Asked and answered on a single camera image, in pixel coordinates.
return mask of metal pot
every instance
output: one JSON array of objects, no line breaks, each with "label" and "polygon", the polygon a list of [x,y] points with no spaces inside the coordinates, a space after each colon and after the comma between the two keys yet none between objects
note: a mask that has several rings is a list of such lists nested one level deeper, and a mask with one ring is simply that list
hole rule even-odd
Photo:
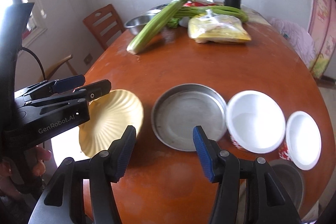
[{"label": "metal pot", "polygon": [[148,14],[158,14],[159,12],[161,12],[162,10],[160,9],[154,9],[154,10],[149,10],[147,12],[142,13],[142,15],[148,15]]},{"label": "metal pot", "polygon": [[132,35],[137,35],[156,14],[146,14],[135,17],[125,23],[125,28],[128,29]]},{"label": "metal pot", "polygon": [[155,6],[155,7],[151,8],[151,10],[156,10],[156,9],[158,9],[158,10],[162,10],[162,9],[163,9],[164,7],[166,7],[168,4],[169,4],[169,3],[161,4],[161,5],[159,5],[159,6]]}]

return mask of fluted plate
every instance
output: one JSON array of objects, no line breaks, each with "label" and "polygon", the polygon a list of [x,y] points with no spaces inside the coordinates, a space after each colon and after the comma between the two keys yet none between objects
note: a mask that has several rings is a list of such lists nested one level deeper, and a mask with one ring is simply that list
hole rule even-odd
[{"label": "fluted plate", "polygon": [[113,90],[91,102],[90,120],[79,126],[79,144],[88,157],[93,157],[120,139],[128,125],[140,131],[143,107],[139,98],[128,90]]}]

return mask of chair backrest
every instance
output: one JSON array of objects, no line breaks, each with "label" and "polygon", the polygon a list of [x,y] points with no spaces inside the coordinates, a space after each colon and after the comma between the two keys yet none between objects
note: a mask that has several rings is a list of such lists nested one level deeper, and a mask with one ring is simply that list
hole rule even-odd
[{"label": "chair backrest", "polygon": [[106,43],[111,37],[118,31],[125,31],[125,27],[112,4],[93,12],[83,20],[83,23],[94,35],[104,50],[108,48]]},{"label": "chair backrest", "polygon": [[[69,56],[63,58],[62,60],[58,61],[57,63],[53,64],[50,68],[48,68],[45,71],[45,78],[46,80],[50,80],[50,78],[55,74],[55,72],[59,69],[59,67],[61,67],[61,65],[63,65],[64,63],[67,64],[69,70],[71,71],[71,73],[73,75],[78,75],[78,73],[75,71],[75,69],[71,66],[71,64],[69,63],[69,60],[73,58],[73,55],[70,54]],[[43,76],[41,76],[39,78],[39,82],[43,81]]]}]

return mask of human hand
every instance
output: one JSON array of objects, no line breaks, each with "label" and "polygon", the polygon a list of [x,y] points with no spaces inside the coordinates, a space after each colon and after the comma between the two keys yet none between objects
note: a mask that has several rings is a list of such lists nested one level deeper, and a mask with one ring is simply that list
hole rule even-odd
[{"label": "human hand", "polygon": [[[44,174],[45,165],[43,160],[50,160],[51,152],[39,146],[36,146],[35,150],[37,163],[33,167],[32,173],[38,177]],[[10,163],[6,160],[0,162],[0,192],[3,192],[5,195],[14,198],[15,200],[20,200],[22,199],[22,195],[11,183],[11,180],[9,179],[11,175],[12,168]]]}]

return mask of electrical outlet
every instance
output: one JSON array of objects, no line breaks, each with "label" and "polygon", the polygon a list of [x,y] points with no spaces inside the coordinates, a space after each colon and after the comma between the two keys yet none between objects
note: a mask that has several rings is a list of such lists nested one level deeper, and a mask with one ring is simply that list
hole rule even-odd
[{"label": "electrical outlet", "polygon": [[88,54],[85,58],[84,58],[84,63],[85,65],[88,65],[90,64],[92,61],[92,55],[91,54]]}]

